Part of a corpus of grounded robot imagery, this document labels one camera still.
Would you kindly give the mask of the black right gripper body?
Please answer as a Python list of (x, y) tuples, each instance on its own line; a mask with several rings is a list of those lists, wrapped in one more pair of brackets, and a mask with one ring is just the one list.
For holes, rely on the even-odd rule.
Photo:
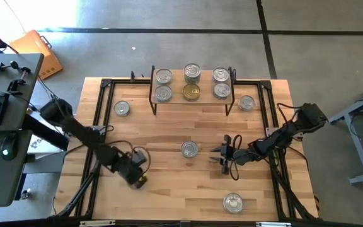
[(224, 136), (224, 150), (221, 153), (221, 158), (223, 158), (222, 170), (221, 172), (225, 175), (232, 173), (232, 165), (235, 165), (237, 170), (237, 165), (244, 165), (250, 161), (250, 153), (248, 149), (241, 149), (243, 137), (238, 134), (232, 138), (229, 135)]

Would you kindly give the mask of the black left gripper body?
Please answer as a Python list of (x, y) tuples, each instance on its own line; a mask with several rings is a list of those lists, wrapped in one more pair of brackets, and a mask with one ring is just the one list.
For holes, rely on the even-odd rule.
[(141, 165), (148, 161), (148, 158), (141, 150), (134, 149), (132, 155), (119, 156), (115, 162), (115, 171), (133, 189), (141, 188), (147, 182), (146, 172)]

